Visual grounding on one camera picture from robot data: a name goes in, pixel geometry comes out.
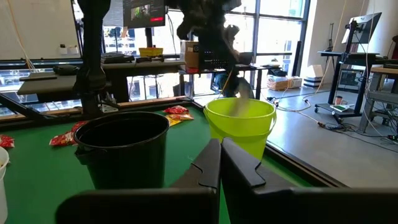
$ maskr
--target computer screen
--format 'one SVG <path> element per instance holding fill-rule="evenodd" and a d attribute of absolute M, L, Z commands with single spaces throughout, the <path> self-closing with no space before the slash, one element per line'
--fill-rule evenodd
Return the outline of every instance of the computer screen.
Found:
<path fill-rule="evenodd" d="M 353 44 L 368 44 L 369 36 L 372 37 L 373 32 L 376 29 L 377 23 L 380 20 L 380 17 L 381 17 L 381 12 L 366 16 L 351 18 L 349 23 L 352 23 L 352 21 L 356 21 L 358 23 L 358 30 L 356 30 L 354 33 Z M 348 36 L 349 36 L 349 29 L 346 30 L 342 42 L 343 44 L 347 43 Z"/>
<path fill-rule="evenodd" d="M 123 0 L 123 26 L 128 29 L 165 25 L 164 0 Z"/>

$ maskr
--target yellow object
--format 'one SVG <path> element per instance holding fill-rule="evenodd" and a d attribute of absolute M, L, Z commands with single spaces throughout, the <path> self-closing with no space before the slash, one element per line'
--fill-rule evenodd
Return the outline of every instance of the yellow object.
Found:
<path fill-rule="evenodd" d="M 211 138 L 228 137 L 261 160 L 268 135 L 276 124 L 276 108 L 270 103 L 250 99 L 239 117 L 231 117 L 230 110 L 237 98 L 224 98 L 208 103 L 205 116 L 210 124 Z"/>
<path fill-rule="evenodd" d="M 159 55 L 163 55 L 163 48 L 141 47 L 139 48 L 139 55 L 141 57 L 156 57 Z"/>
<path fill-rule="evenodd" d="M 168 119 L 170 127 L 182 122 L 181 120 L 171 118 L 170 115 L 166 115 L 165 117 Z"/>

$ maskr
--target cardboard box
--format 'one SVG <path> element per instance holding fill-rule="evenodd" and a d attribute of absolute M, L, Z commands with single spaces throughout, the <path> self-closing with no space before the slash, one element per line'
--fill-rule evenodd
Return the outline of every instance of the cardboard box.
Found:
<path fill-rule="evenodd" d="M 289 88 L 300 88 L 303 79 L 300 77 L 289 77 Z"/>
<path fill-rule="evenodd" d="M 289 79 L 286 77 L 276 77 L 268 75 L 267 87 L 270 90 L 286 90 L 289 86 Z"/>
<path fill-rule="evenodd" d="M 199 42 L 183 41 L 180 58 L 186 63 L 186 65 L 181 66 L 182 70 L 187 73 L 199 72 Z"/>

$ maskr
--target green table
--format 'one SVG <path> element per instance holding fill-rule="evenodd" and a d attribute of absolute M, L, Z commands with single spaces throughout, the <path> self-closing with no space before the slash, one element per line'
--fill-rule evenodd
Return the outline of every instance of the green table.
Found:
<path fill-rule="evenodd" d="M 167 133 L 165 186 L 188 169 L 210 140 L 203 113 L 193 106 L 188 109 L 195 120 L 173 126 Z M 6 223 L 53 223 L 57 207 L 66 198 L 94 189 L 87 168 L 74 156 L 76 147 L 49 146 L 55 135 L 65 133 L 72 126 L 73 123 L 68 123 L 3 133 L 16 141 L 16 147 L 9 151 L 12 164 L 5 177 L 9 209 Z M 132 133 L 139 128 L 131 127 Z M 262 163 L 297 186 L 311 186 L 270 158 L 265 157 Z M 222 191 L 220 223 L 229 223 Z"/>

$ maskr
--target metal stand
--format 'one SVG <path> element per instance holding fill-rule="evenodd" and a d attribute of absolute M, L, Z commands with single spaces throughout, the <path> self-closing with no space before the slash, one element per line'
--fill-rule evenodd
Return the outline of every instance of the metal stand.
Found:
<path fill-rule="evenodd" d="M 20 103 L 17 103 L 1 93 L 0 93 L 0 103 L 6 106 L 9 110 L 13 112 L 18 112 L 24 115 L 28 119 L 44 120 L 49 118 L 56 118 L 56 116 L 40 114 L 38 111 L 32 108 L 28 108 Z"/>
<path fill-rule="evenodd" d="M 375 61 L 374 58 L 376 58 L 376 56 L 374 54 L 368 55 L 368 57 L 372 56 L 374 58 L 370 58 L 368 60 L 369 64 L 368 64 L 368 67 L 363 76 L 361 87 L 358 92 L 355 109 L 353 109 L 353 110 L 349 109 L 345 112 L 339 112 L 339 111 L 336 111 L 333 108 L 331 108 L 330 106 L 335 104 L 335 94 L 336 94 L 336 90 L 338 87 L 341 66 L 346 63 L 354 64 L 354 65 L 363 65 L 363 62 L 366 61 L 366 55 L 364 55 L 364 57 L 360 56 L 360 58 L 352 58 L 351 59 L 351 57 L 350 57 L 351 45 L 353 43 L 354 33 L 358 28 L 358 23 L 356 21 L 353 21 L 351 24 L 347 25 L 346 28 L 349 28 L 349 36 L 348 36 L 348 41 L 347 41 L 345 52 L 340 53 L 340 54 L 336 53 L 336 52 L 330 52 L 329 54 L 328 54 L 328 52 L 321 53 L 321 56 L 327 56 L 327 57 L 329 57 L 329 56 L 336 57 L 337 56 L 337 64 L 336 64 L 336 68 L 335 68 L 335 74 L 333 76 L 333 82 L 331 84 L 331 90 L 330 90 L 330 94 L 329 94 L 328 103 L 321 103 L 321 104 L 315 105 L 316 113 L 318 112 L 318 108 L 323 108 L 325 110 L 331 111 L 333 117 L 336 119 L 338 124 L 341 124 L 343 118 L 352 118 L 352 117 L 362 116 L 361 107 L 362 107 L 363 95 L 365 92 L 365 87 L 366 87 L 366 82 L 367 82 L 367 76 L 368 76 L 368 74 L 370 74 L 371 68 Z"/>
<path fill-rule="evenodd" d="M 145 36 L 147 37 L 147 47 L 154 47 L 152 41 L 152 28 L 145 28 Z"/>

